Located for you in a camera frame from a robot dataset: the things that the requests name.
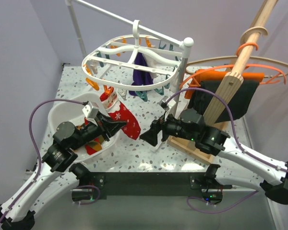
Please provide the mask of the red Christmas sock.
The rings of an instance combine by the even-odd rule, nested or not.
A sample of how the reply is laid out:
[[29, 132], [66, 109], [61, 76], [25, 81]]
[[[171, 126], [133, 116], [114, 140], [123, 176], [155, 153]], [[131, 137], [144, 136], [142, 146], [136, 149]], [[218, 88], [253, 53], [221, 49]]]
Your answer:
[[86, 153], [88, 155], [93, 155], [98, 151], [102, 150], [102, 143], [104, 142], [104, 138], [99, 136], [95, 138], [93, 141], [89, 142], [84, 146]]
[[104, 86], [104, 92], [99, 98], [112, 119], [127, 123], [122, 128], [124, 134], [131, 139], [137, 140], [141, 133], [140, 125], [133, 113], [119, 100], [114, 88]]

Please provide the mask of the green striped sock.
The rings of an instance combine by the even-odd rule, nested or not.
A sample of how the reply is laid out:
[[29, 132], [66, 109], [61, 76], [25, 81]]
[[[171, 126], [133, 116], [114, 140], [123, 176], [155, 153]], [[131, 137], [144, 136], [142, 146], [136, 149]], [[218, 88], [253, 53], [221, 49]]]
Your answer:
[[[96, 125], [83, 123], [82, 125], [76, 126], [76, 128], [80, 131], [85, 132], [85, 131], [88, 131], [90, 128], [96, 128]], [[98, 136], [97, 138], [94, 138], [93, 140], [85, 144], [84, 148], [86, 150], [86, 153], [88, 155], [94, 155], [98, 151], [101, 151], [103, 142], [104, 142], [104, 139], [102, 136]]]

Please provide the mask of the white round clip hanger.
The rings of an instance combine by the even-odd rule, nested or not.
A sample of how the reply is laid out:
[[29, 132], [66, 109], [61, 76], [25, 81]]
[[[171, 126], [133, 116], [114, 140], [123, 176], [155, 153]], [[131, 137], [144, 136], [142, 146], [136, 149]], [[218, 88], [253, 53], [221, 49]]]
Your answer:
[[[166, 84], [174, 80], [176, 76], [179, 74], [179, 69], [183, 67], [183, 62], [167, 59], [161, 56], [161, 54], [181, 57], [182, 60], [188, 59], [190, 56], [191, 48], [193, 46], [193, 39], [187, 37], [183, 41], [179, 41], [177, 39], [174, 39], [172, 37], [169, 37], [157, 31], [151, 30], [145, 26], [141, 26], [139, 20], [134, 20], [133, 22], [128, 20], [127, 23], [132, 25], [132, 34], [126, 35], [125, 37], [134, 38], [134, 44], [131, 45], [128, 43], [117, 43], [116, 41], [119, 40], [120, 38], [115, 37], [112, 40], [107, 41], [105, 44], [95, 49], [92, 53], [84, 57], [82, 61], [82, 69], [87, 75], [87, 77], [96, 83], [106, 85], [106, 86], [111, 86], [114, 88], [123, 89], [123, 90], [128, 90], [128, 91], [154, 90], [162, 86], [165, 86]], [[140, 45], [140, 39], [146, 38], [146, 37], [152, 38], [155, 40], [160, 40], [160, 41], [167, 41], [171, 45], [175, 45], [179, 47], [181, 52], [162, 50], [158, 48], [151, 48], [151, 47], [145, 47], [145, 46]], [[123, 52], [132, 53], [128, 62], [122, 62], [122, 61], [112, 60], [112, 59], [98, 56], [98, 54], [115, 55], [117, 53], [123, 53]], [[139, 52], [150, 56], [151, 58], [156, 60], [159, 64], [172, 66], [175, 68], [175, 70], [173, 72], [170, 72], [170, 71], [165, 71], [165, 70], [158, 69], [158, 68], [154, 69], [150, 67], [144, 67], [141, 65], [135, 65], [134, 61], [135, 61], [136, 55]], [[146, 85], [146, 86], [126, 85], [126, 84], [121, 84], [117, 82], [112, 82], [109, 80], [103, 80], [103, 79], [94, 77], [92, 74], [86, 71], [86, 68], [89, 68], [91, 65], [95, 66], [96, 62], [106, 63], [111, 66], [115, 65], [115, 66], [165, 75], [167, 78], [164, 81], [160, 81], [156, 84], [151, 84], [151, 85]]]

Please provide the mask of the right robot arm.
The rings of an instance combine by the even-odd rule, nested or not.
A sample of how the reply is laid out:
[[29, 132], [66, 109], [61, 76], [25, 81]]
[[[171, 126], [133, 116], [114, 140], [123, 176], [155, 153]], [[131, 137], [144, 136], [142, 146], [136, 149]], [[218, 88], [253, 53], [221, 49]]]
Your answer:
[[182, 111], [178, 119], [173, 115], [162, 115], [151, 123], [140, 139], [155, 147], [160, 132], [162, 141], [170, 136], [193, 141], [201, 152], [230, 160], [252, 172], [252, 175], [243, 176], [222, 169], [220, 165], [212, 165], [204, 176], [207, 187], [237, 185], [251, 188], [263, 191], [272, 201], [288, 205], [288, 161], [269, 158], [240, 144], [236, 136], [206, 125], [204, 117], [194, 109]]

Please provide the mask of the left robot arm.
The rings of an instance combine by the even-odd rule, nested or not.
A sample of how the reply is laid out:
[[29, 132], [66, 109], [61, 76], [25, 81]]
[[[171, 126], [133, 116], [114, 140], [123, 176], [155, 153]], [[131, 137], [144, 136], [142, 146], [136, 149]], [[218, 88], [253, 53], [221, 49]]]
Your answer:
[[53, 135], [53, 143], [44, 156], [38, 156], [38, 165], [31, 177], [8, 201], [0, 205], [0, 226], [4, 230], [30, 230], [35, 223], [34, 202], [58, 177], [69, 171], [74, 174], [73, 183], [85, 188], [90, 182], [90, 171], [76, 163], [75, 150], [95, 138], [102, 136], [108, 141], [124, 126], [125, 121], [115, 121], [102, 113], [97, 113], [95, 122], [89, 122], [78, 129], [70, 121], [58, 125]]

